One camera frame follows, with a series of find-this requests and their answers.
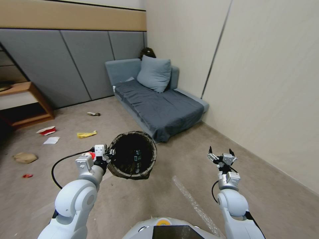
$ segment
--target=floor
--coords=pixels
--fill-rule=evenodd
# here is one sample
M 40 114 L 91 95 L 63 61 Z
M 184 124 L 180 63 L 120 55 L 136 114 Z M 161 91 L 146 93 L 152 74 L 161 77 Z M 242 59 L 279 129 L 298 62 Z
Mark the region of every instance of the floor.
M 100 112 L 101 116 L 88 116 L 88 111 Z M 115 97 L 63 108 L 55 114 L 55 120 L 15 131 L 0 147 L 0 238 L 37 238 L 48 224 L 59 192 L 51 179 L 51 167 L 57 160 L 95 144 L 109 145 L 120 133 L 140 130 Z M 51 136 L 61 138 L 57 144 L 43 145 L 48 136 L 36 131 L 52 125 L 57 132 Z M 97 135 L 76 137 L 77 132 L 94 130 Z M 157 161 L 149 179 L 111 176 L 103 180 L 87 222 L 87 238 L 121 238 L 138 221 L 158 216 L 186 220 L 210 231 L 173 178 L 225 233 L 222 214 L 211 196 L 218 171 L 206 157 L 210 145 L 216 155 L 230 147 L 239 157 L 233 167 L 242 177 L 240 192 L 266 238 L 318 238 L 318 195 L 204 123 L 172 137 L 168 143 L 157 144 Z M 19 152 L 35 153 L 39 159 L 19 164 L 12 159 Z M 60 184 L 77 178 L 74 159 L 57 166 Z M 34 176 L 22 178 L 25 173 Z

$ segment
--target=backpack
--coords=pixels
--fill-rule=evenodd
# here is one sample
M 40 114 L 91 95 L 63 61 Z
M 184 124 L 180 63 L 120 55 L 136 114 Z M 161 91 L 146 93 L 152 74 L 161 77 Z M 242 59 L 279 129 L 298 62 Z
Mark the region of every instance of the backpack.
M 152 48 L 149 48 L 149 47 L 146 47 L 146 48 L 144 48 L 144 49 L 141 51 L 139 59 L 142 60 L 143 55 L 148 56 L 148 57 L 152 57 L 152 58 L 156 58 L 153 49 L 152 49 Z

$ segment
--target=white wall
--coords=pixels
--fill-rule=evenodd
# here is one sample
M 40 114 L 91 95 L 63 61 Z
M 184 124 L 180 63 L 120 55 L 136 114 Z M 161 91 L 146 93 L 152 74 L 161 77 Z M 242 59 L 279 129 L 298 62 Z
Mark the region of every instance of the white wall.
M 234 1 L 204 122 L 319 193 L 319 2 Z
M 201 96 L 230 0 L 147 0 L 147 39 L 180 68 L 178 88 Z
M 67 0 L 67 1 L 145 10 L 145 0 Z
M 146 3 L 149 46 L 180 67 L 178 87 L 196 96 L 228 3 Z M 318 12 L 311 0 L 233 1 L 203 97 L 204 122 L 317 193 Z

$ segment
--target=gray sofa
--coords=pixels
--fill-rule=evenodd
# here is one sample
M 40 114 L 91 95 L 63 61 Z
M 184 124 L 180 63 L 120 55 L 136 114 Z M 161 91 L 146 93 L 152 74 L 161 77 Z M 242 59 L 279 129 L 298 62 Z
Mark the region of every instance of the gray sofa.
M 202 99 L 177 89 L 179 69 L 175 66 L 163 93 L 138 83 L 140 59 L 107 61 L 105 67 L 115 97 L 156 143 L 166 142 L 170 136 L 200 122 L 208 110 Z

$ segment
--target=brown wastebasket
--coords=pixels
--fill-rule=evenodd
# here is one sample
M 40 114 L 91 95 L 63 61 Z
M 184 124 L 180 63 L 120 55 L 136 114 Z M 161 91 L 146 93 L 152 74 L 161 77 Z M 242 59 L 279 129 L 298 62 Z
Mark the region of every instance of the brown wastebasket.
M 156 161 L 157 149 L 153 139 L 145 132 L 130 131 L 118 135 L 110 144 L 115 150 L 112 161 L 108 164 L 110 172 L 126 179 L 148 179 Z M 135 151 L 141 153 L 139 173 L 136 173 Z

